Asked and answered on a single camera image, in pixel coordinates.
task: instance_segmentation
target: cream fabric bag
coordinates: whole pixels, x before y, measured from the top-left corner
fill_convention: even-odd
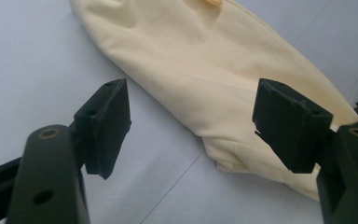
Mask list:
[[[235,1],[208,2],[71,0],[71,6],[105,55],[202,137],[219,170],[258,174],[317,199],[319,168],[291,174],[254,134],[258,79],[306,95],[334,114],[336,127],[358,116],[318,69],[254,14]]]

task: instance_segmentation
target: white tabletop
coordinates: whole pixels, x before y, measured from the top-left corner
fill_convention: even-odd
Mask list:
[[[281,0],[298,12],[281,5],[273,13],[270,2],[241,1],[323,71],[334,70],[324,72],[344,70],[330,65],[334,57],[316,57],[304,35],[330,1]],[[123,77],[132,125],[112,176],[85,175],[91,223],[323,223],[320,205],[285,185],[217,171],[201,140],[98,51],[66,0],[0,0],[0,164],[21,156],[31,132],[69,125],[101,85]],[[350,79],[330,77],[347,94]]]

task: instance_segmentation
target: fabric fold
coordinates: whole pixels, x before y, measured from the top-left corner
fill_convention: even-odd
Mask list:
[[[294,175],[255,134],[258,79],[283,82],[334,115],[358,116],[331,82],[235,1],[71,0],[100,50],[203,139],[224,172],[261,175],[317,199],[315,177]]]

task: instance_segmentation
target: white surface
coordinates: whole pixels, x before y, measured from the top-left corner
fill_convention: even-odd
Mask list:
[[[358,101],[358,0],[239,2]],[[0,0],[0,164],[125,76],[67,1]],[[132,126],[112,176],[85,175],[91,223],[322,223],[318,203],[281,184],[217,171],[199,138],[130,79],[129,94]]]

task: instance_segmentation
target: black plastic tab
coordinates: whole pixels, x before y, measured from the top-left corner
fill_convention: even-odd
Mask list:
[[[76,150],[85,150],[88,174],[112,174],[118,152],[131,126],[126,79],[105,83],[75,114]]]
[[[318,139],[330,132],[331,113],[292,88],[260,79],[253,122],[256,134],[293,173],[311,173]]]

